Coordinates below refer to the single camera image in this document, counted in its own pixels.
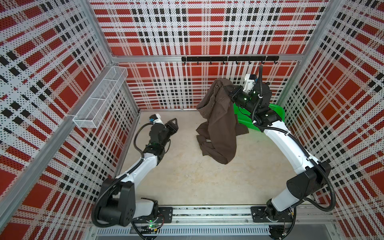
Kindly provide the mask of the black hook rail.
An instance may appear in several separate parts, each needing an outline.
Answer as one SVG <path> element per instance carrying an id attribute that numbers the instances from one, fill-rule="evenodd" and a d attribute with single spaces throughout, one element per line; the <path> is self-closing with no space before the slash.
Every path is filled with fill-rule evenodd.
<path id="1" fill-rule="evenodd" d="M 205 56 L 205 57 L 181 57 L 183 63 L 187 62 L 277 62 L 279 56 Z"/>

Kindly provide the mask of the brown trousers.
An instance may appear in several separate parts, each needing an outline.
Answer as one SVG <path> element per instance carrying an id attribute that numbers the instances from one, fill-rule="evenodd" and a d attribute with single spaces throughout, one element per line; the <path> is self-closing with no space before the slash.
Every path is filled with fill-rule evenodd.
<path id="1" fill-rule="evenodd" d="M 196 129 L 197 140 L 204 156 L 210 156 L 220 164 L 227 165 L 237 151 L 237 136 L 249 133 L 247 126 L 238 122 L 234 103 L 227 88 L 234 84 L 228 79 L 216 79 L 197 105 L 197 110 L 206 122 Z"/>

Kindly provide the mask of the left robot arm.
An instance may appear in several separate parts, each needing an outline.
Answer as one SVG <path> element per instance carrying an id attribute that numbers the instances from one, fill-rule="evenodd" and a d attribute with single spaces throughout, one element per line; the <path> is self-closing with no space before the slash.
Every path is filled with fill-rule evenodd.
<path id="1" fill-rule="evenodd" d="M 158 201 L 137 198 L 136 189 L 146 175 L 159 165 L 169 149 L 171 136 L 179 126 L 176 118 L 163 123 L 159 114 L 151 115 L 146 124 L 150 129 L 150 140 L 141 150 L 139 160 L 114 179 L 106 179 L 91 213 L 95 226 L 107 228 L 126 227 L 135 220 L 154 222 L 159 216 Z"/>

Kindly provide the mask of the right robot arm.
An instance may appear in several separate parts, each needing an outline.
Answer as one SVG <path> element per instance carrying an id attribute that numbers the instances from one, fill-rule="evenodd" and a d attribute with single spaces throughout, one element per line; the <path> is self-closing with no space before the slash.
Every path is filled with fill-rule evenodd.
<path id="1" fill-rule="evenodd" d="M 242 86 L 235 85 L 227 87 L 226 92 L 237 107 L 250 113 L 252 124 L 276 144 L 296 173 L 287 180 L 280 194 L 267 201 L 264 216 L 271 222 L 278 222 L 282 214 L 305 201 L 321 211 L 332 211 L 336 206 L 336 194 L 329 179 L 330 164 L 320 162 L 293 136 L 281 116 L 270 108 L 270 96 L 263 88 L 264 85 L 253 87 L 246 93 Z M 331 202 L 322 207 L 309 196 L 325 186 L 329 187 Z"/>

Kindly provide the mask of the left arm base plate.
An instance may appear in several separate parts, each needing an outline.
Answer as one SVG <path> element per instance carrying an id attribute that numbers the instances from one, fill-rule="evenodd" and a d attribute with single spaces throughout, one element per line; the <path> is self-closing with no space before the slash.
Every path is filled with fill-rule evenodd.
<path id="1" fill-rule="evenodd" d="M 171 223 L 173 218 L 172 207 L 154 208 L 148 216 L 134 218 L 135 224 L 162 224 Z"/>

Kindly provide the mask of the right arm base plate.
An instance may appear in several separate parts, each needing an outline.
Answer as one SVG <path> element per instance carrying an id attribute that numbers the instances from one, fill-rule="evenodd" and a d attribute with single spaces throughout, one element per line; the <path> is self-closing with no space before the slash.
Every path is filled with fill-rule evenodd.
<path id="1" fill-rule="evenodd" d="M 289 209 L 277 212 L 270 206 L 251 207 L 251 215 L 254 223 L 291 223 L 294 217 Z"/>

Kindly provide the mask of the green plastic basket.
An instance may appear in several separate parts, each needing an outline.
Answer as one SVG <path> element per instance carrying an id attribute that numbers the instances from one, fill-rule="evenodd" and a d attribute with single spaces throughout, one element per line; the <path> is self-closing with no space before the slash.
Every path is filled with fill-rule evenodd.
<path id="1" fill-rule="evenodd" d="M 285 111 L 282 107 L 275 105 L 275 104 L 270 104 L 269 107 L 282 118 L 283 122 L 285 121 Z M 249 111 L 247 111 L 243 108 L 239 108 L 236 104 L 234 104 L 234 113 L 235 113 L 235 115 L 237 115 L 238 122 L 240 124 L 245 125 L 249 129 L 260 131 L 257 127 L 255 127 L 252 124 L 252 120 L 249 117 L 251 115 L 251 113 Z"/>

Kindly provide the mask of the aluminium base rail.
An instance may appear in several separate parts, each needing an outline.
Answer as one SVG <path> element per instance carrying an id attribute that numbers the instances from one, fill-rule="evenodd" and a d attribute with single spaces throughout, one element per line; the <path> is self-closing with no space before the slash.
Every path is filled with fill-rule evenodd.
<path id="1" fill-rule="evenodd" d="M 172 207 L 173 218 L 171 223 L 162 224 L 180 224 L 180 225 L 288 225 L 293 222 L 296 224 L 328 224 L 335 222 L 336 219 L 331 213 L 322 212 L 311 205 L 300 205 L 296 208 L 296 212 L 290 210 L 293 214 L 291 223 L 254 223 L 251 215 L 250 205 L 204 205 L 204 206 L 157 206 L 151 203 L 142 203 L 135 210 L 128 208 L 128 212 L 123 214 L 123 220 L 120 221 L 120 216 L 112 214 L 98 214 L 96 217 L 91 214 L 92 223 L 100 228 L 111 226 L 126 227 L 133 223 L 134 218 L 148 216 L 154 208 Z"/>

